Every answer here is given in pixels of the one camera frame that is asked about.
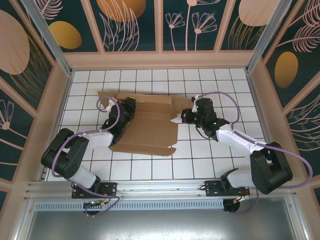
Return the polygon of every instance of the flattened cardboard box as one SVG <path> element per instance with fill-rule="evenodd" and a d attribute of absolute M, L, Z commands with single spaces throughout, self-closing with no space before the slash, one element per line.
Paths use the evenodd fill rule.
<path fill-rule="evenodd" d="M 120 141 L 110 147 L 112 151 L 159 156 L 170 156 L 176 151 L 171 145 L 178 141 L 178 124 L 171 120 L 183 109 L 192 108 L 191 99 L 105 91 L 98 91 L 98 95 L 117 100 L 135 98 L 134 120 Z M 109 100 L 102 99 L 101 103 L 106 108 Z"/>

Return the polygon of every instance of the white tile floor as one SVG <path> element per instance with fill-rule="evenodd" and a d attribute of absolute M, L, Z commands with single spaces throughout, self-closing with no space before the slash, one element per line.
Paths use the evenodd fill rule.
<path fill-rule="evenodd" d="M 76 71 L 61 119 L 61 128 L 72 131 L 98 129 L 105 121 L 96 110 L 97 91 L 162 94 L 191 98 L 211 91 L 229 93 L 237 100 L 241 122 L 235 127 L 263 140 L 255 105 L 243 69 L 145 69 Z M 208 96 L 218 117 L 232 122 L 237 111 L 224 95 Z M 227 145 L 205 140 L 194 125 L 178 125 L 176 151 L 171 156 L 112 152 L 108 147 L 87 151 L 82 165 L 103 181 L 219 178 L 234 167 L 248 166 L 249 160 Z M 62 180 L 47 174 L 47 181 Z"/>

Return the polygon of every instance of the wall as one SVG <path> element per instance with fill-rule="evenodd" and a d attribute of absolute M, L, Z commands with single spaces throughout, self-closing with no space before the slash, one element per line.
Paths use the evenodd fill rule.
<path fill-rule="evenodd" d="M 320 184 L 320 1 L 292 1 L 290 9 L 252 78 L 272 140 L 312 166 L 311 182 L 293 191 L 312 239 L 318 239 L 320 207 L 314 189 Z M 287 159 L 292 183 L 303 182 L 304 164 L 290 155 Z"/>
<path fill-rule="evenodd" d="M 245 67 L 279 0 L 35 2 L 70 66 L 92 70 Z"/>
<path fill-rule="evenodd" d="M 55 123 L 66 75 L 15 1 L 0 5 L 0 233 L 9 239 Z"/>

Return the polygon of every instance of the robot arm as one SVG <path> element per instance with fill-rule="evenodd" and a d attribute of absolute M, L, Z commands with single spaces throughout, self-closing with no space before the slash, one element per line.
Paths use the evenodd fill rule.
<path fill-rule="evenodd" d="M 225 191 L 230 188 L 253 187 L 264 194 L 269 194 L 292 179 L 292 172 L 283 152 L 257 145 L 260 143 L 281 148 L 278 143 L 266 144 L 236 129 L 233 130 L 230 122 L 217 117 L 211 99 L 194 98 L 192 100 L 194 101 L 193 109 L 182 111 L 182 122 L 195 124 L 196 127 L 202 128 L 209 138 L 230 146 L 250 160 L 250 167 L 235 168 L 221 176 L 221 185 Z"/>
<path fill-rule="evenodd" d="M 115 145 L 122 137 L 128 122 L 133 121 L 136 111 L 136 100 L 128 97 L 126 100 L 118 101 L 120 115 L 116 125 L 109 131 L 93 131 L 74 137 L 61 152 L 55 165 L 55 172 L 65 179 L 90 189 L 97 193 L 100 189 L 100 178 L 81 165 L 84 154 L 87 150 L 109 147 Z M 106 129 L 115 123 L 118 110 L 115 105 L 109 106 L 108 119 L 102 125 Z M 56 135 L 41 158 L 41 163 L 52 169 L 53 161 L 62 144 L 75 133 L 63 128 Z"/>

